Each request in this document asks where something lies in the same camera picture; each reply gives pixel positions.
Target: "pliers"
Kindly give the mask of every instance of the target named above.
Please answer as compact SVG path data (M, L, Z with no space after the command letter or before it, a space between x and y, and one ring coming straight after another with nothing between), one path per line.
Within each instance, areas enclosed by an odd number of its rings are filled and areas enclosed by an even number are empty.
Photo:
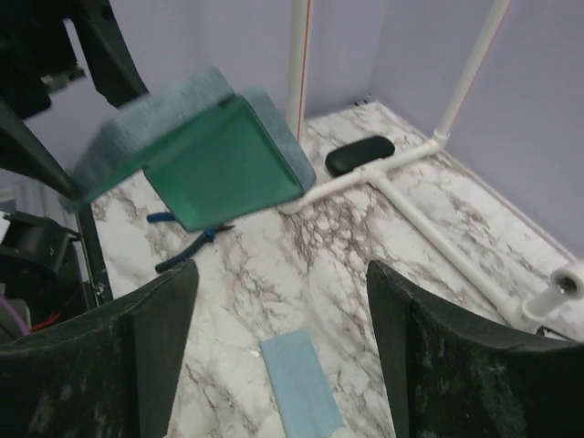
M149 224L156 224L158 222L173 222L176 221L176 217L171 212L153 213L146 216L146 220ZM167 271L171 267L178 265L179 263L194 256L197 251L199 251L205 244L210 244L215 240L218 233L223 231L231 230L235 225L219 225L214 228L207 228L203 230L199 236L194 239L189 246L183 249L179 254L169 258L168 260L156 265L155 269L157 273L162 273Z

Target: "marble pattern surface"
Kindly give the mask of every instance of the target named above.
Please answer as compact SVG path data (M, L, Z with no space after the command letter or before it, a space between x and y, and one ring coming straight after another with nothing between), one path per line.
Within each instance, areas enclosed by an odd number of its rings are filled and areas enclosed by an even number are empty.
M306 123L302 145L318 174L324 158L380 134L397 152L423 136L378 102ZM543 290L567 263L445 153L390 174L469 258L509 294ZM116 297L156 276L154 266L193 239L177 224L147 224L164 205L141 174L94 203ZM258 342L305 328L344 417L335 438L394 436L365 290L380 259L418 285L487 318L494 308L397 213L364 186L285 216L272 209L235 221L196 256L201 284L168 437L283 437ZM584 333L581 308L556 323Z

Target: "gray wall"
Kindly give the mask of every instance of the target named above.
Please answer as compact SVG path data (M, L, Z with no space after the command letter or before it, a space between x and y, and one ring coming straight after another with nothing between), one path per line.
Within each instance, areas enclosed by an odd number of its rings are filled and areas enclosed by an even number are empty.
M372 91L430 134L491 0L391 0ZM584 256L584 2L513 0L450 153Z
M215 65L235 89L260 86L286 107L290 0L110 1L149 89ZM315 0L307 115L369 92L386 7L387 0L363 0L359 7L351 0ZM53 109L27 124L69 168L113 112L83 80L54 95ZM0 186L10 178L0 171Z

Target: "blue paper towel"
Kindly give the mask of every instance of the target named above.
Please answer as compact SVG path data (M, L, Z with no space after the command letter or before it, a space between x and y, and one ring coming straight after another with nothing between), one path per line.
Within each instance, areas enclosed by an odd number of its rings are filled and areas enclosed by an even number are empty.
M328 438L343 423L304 329L260 343L287 438Z

